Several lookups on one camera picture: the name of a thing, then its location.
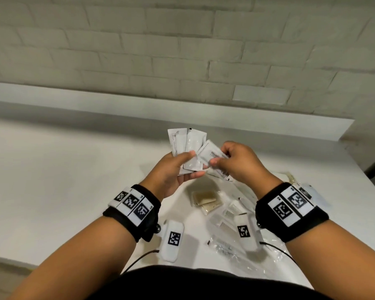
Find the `person's left arm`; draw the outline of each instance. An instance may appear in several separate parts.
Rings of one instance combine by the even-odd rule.
[[[194,151],[165,155],[140,182],[161,202],[184,182],[204,171],[178,176]],[[118,276],[131,257],[136,241],[113,218],[100,217],[50,255],[9,297],[9,300],[79,300]]]

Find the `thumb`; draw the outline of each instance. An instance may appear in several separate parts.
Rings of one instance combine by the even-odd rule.
[[[226,158],[214,158],[210,160],[210,165],[211,167],[219,168],[224,172],[228,172],[230,167],[229,161],[230,160]]]
[[[177,155],[174,158],[174,161],[177,164],[177,166],[180,167],[183,163],[186,163],[194,156],[196,156],[196,152],[194,150],[191,150]]]

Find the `floor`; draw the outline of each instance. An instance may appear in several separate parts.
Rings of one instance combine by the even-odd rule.
[[[0,263],[0,300],[10,293],[30,274],[30,270]]]

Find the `hand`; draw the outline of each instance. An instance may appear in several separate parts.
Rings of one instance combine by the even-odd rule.
[[[178,176],[181,165],[195,155],[194,150],[181,153],[176,157],[172,156],[172,153],[166,154],[139,184],[151,191],[161,202],[164,198],[172,195],[185,181],[205,175],[205,171],[195,171],[191,174]]]
[[[221,147],[221,151],[230,158],[211,159],[210,165],[227,172],[237,181],[245,183],[259,199],[282,183],[265,168],[250,147],[226,141]]]

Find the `black cable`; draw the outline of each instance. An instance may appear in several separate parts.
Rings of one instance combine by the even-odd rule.
[[[141,258],[143,258],[143,257],[146,257],[148,254],[151,254],[151,253],[158,253],[158,252],[160,252],[159,250],[151,250],[151,251],[149,251],[149,252],[147,252],[147,253],[145,253],[145,254],[143,254],[143,255],[141,255],[134,263],[132,263],[124,272],[123,272],[123,274],[124,273],[126,273],[132,266],[134,266],[135,265],[135,263],[136,262],[138,262]]]
[[[280,248],[276,247],[275,245],[269,244],[269,243],[267,243],[267,242],[262,242],[262,241],[260,241],[260,244],[268,245],[268,246],[270,246],[270,247],[276,248],[278,251],[284,253],[286,256],[288,256],[290,259],[292,259],[292,261],[293,261],[294,263],[296,263],[296,265],[298,266],[297,262],[293,259],[292,256],[290,256],[287,252],[281,250]]]

